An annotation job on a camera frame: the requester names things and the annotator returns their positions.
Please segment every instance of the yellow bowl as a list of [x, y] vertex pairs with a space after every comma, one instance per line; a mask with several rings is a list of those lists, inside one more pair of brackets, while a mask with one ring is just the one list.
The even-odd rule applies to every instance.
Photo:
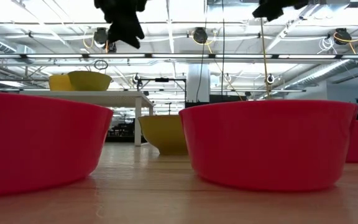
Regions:
[[143, 116], [139, 122], [144, 138], [161, 155], [188, 154], [179, 115]]
[[50, 91], [73, 91], [68, 75], [52, 75], [49, 77]]
[[75, 71], [68, 74], [76, 91], [106, 91], [111, 77], [99, 72]]

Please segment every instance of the table surface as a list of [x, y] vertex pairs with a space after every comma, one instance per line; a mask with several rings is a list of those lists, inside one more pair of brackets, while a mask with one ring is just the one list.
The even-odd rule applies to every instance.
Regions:
[[250, 192], [199, 179], [186, 156], [107, 144], [85, 180], [0, 197], [1, 223], [358, 223], [358, 164], [333, 189]]
[[65, 100], [92, 103], [105, 107], [135, 107], [135, 99], [142, 98], [142, 106], [150, 107], [153, 103], [138, 91], [20, 91], [23, 95], [46, 96]]

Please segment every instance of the white table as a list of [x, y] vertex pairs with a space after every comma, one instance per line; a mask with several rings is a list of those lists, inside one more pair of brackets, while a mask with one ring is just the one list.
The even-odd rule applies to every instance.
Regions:
[[149, 108], [149, 115], [153, 115], [153, 103], [142, 93], [137, 91], [20, 91], [23, 95], [45, 96], [82, 103], [91, 103], [105, 107], [135, 108], [135, 146], [142, 144], [142, 130], [138, 117], [142, 116], [142, 107]]

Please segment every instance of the ceiling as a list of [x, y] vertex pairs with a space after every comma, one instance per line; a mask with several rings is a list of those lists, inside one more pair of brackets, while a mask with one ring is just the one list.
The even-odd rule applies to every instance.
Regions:
[[[38, 54], [104, 53], [104, 49], [92, 45], [93, 32], [97, 27], [109, 27], [99, 9], [90, 0], [24, 0], [22, 7], [14, 0], [0, 0], [0, 40], [7, 45], [26, 45]], [[209, 35], [209, 48], [204, 53], [221, 54], [261, 54], [262, 39], [260, 21], [252, 17], [257, 4], [233, 4], [221, 7], [208, 7], [204, 14], [204, 1], [195, 0], [149, 0], [144, 12], [138, 13], [146, 38], [141, 41], [139, 50], [123, 43], [117, 43], [117, 53], [175, 53], [200, 54], [203, 46], [197, 44], [191, 33], [195, 27], [204, 27]], [[333, 44], [329, 50], [322, 50], [322, 41], [328, 32], [333, 34], [338, 27], [344, 27], [358, 39], [358, 8], [346, 8], [332, 12], [328, 7], [299, 20], [304, 9], [286, 8], [284, 16], [264, 23], [265, 46], [268, 54], [349, 54], [349, 45]], [[83, 66], [83, 61], [57, 60], [63, 66], [27, 65], [34, 77], [48, 77], [73, 70], [94, 70], [93, 61]], [[188, 73], [186, 61], [163, 61], [152, 59], [110, 60], [107, 69], [100, 72], [114, 79], [111, 88], [130, 88], [131, 78], [138, 73], [144, 78], [185, 77]], [[221, 73], [221, 62], [208, 62], [212, 75]], [[315, 63], [268, 63], [269, 73], [283, 80], [292, 80], [303, 72], [319, 65]], [[23, 74], [25, 66], [5, 63], [7, 69]], [[264, 64], [258, 62], [226, 62], [224, 73], [231, 76], [234, 88], [263, 88]], [[150, 83], [151, 87], [175, 88], [177, 84]], [[184, 98], [182, 91], [174, 93], [151, 93], [150, 98]]]

